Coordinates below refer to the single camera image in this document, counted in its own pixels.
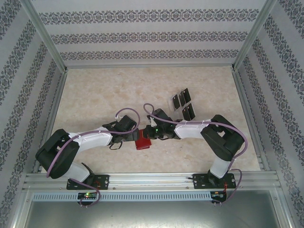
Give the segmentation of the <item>red leather card holder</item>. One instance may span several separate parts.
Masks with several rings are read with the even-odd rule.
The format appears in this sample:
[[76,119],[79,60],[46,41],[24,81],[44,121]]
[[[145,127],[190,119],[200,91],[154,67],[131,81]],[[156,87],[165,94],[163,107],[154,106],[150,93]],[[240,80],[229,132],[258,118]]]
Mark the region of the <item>red leather card holder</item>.
[[137,150],[149,149],[152,145],[150,139],[146,139],[143,136],[143,129],[139,130],[139,139],[135,141],[135,146]]

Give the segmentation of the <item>black rectangular plates cluster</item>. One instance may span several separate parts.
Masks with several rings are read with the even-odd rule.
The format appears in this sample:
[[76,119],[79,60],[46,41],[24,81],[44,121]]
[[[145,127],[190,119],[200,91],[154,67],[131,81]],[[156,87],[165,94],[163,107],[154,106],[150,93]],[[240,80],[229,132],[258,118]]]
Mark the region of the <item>black rectangular plates cluster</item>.
[[169,104],[169,108],[170,108],[170,110],[171,110],[171,112],[172,112],[173,118],[174,118],[174,119],[182,119],[182,120],[184,120],[184,119],[183,119],[183,115],[182,115],[182,110],[183,110],[183,108],[184,108],[185,106],[188,106],[189,103],[193,103],[192,100],[191,100],[189,103],[186,103],[183,107],[180,106],[180,108],[179,108],[178,110],[174,111],[173,105],[172,105],[172,101],[171,101],[172,97],[168,100],[168,104]]

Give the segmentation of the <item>grey metal sheet tray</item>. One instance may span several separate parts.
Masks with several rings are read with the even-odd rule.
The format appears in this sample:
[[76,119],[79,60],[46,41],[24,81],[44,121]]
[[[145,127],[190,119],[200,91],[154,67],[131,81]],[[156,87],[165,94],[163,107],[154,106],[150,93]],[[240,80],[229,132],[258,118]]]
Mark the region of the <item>grey metal sheet tray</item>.
[[34,202],[25,228],[280,228],[270,207],[203,201],[101,202],[82,209],[74,202]]

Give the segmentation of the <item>aluminium mounting rail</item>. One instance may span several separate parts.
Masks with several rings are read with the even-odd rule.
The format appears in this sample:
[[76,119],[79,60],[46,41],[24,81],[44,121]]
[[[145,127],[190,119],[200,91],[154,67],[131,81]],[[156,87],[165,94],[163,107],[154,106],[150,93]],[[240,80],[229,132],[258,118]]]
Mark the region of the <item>aluminium mounting rail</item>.
[[[191,172],[173,173],[110,173],[108,192],[152,192],[194,190]],[[67,178],[47,178],[44,173],[27,174],[21,191],[67,192]],[[238,190],[282,189],[275,171],[244,171]]]

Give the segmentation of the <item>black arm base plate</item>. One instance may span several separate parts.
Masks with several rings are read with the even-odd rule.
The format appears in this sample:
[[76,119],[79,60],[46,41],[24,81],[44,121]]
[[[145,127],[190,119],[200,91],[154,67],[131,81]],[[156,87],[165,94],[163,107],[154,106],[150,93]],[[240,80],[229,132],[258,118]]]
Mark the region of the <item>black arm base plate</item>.
[[234,189],[236,187],[233,173],[226,173],[223,178],[217,178],[211,173],[195,173],[190,180],[194,189]]
[[109,175],[90,174],[83,182],[79,184],[71,179],[68,179],[66,184],[67,190],[107,190],[109,184]]

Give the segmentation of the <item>aluminium side rail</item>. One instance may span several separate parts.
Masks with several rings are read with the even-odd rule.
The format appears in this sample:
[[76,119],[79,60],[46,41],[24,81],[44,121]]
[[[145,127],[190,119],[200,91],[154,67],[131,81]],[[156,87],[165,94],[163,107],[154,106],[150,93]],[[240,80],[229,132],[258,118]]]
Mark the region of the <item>aluminium side rail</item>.
[[248,130],[250,133],[251,141],[252,141],[253,147],[255,149],[257,158],[258,158],[260,169],[263,171],[270,171],[271,168],[268,165],[267,158],[264,153],[263,145],[259,138],[257,128],[256,128],[256,125],[254,122],[254,118],[251,113],[250,105],[249,105],[244,87],[241,83],[240,76],[239,76],[238,72],[235,70],[232,70],[232,76],[233,76],[233,79],[234,79],[234,82],[236,85],[237,93],[238,93],[238,96],[239,96],[239,99],[240,99],[240,102],[242,105],[243,112],[245,115],[245,119],[246,119],[246,123],[247,123]]
[[58,112],[60,100],[62,97],[62,93],[64,90],[64,86],[67,79],[68,70],[62,74],[61,78],[58,81],[58,84],[56,86],[56,90],[52,99],[52,103],[50,106],[50,110],[48,112],[48,118],[46,120],[46,125],[43,131],[42,139],[40,140],[38,150],[44,145],[44,143],[51,137],[52,131],[55,124],[56,115]]

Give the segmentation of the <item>aluminium frame upright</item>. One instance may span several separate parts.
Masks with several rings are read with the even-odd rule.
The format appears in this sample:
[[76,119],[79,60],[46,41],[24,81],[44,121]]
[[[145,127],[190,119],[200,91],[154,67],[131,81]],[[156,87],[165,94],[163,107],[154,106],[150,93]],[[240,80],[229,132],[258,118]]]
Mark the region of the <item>aluminium frame upright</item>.
[[32,203],[32,198],[33,193],[29,190],[21,192],[9,228],[25,228]]
[[279,227],[295,228],[295,224],[283,191],[281,189],[274,188],[269,192],[276,212],[275,214],[279,222]]

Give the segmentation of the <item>aluminium frame post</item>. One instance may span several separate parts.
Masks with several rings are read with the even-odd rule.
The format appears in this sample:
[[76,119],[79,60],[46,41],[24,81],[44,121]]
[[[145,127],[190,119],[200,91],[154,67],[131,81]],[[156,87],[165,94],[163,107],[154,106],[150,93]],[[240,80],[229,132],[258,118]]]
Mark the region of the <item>aluminium frame post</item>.
[[257,38],[264,22],[266,21],[268,15],[272,11],[274,5],[276,4],[277,0],[266,0],[261,11],[259,12],[256,21],[254,22],[247,38],[245,39],[244,44],[242,45],[234,63],[232,64],[231,70],[236,71],[239,69],[242,61],[246,57],[246,54],[249,52],[253,42]]
[[50,52],[52,58],[54,59],[56,65],[59,67],[61,73],[65,73],[67,71],[67,67],[56,48],[55,43],[53,42],[49,32],[47,31],[42,19],[40,18],[38,12],[36,11],[32,0],[19,0],[22,7],[24,8],[26,14],[34,25],[36,31],[41,37],[42,41],[45,43],[48,51]]

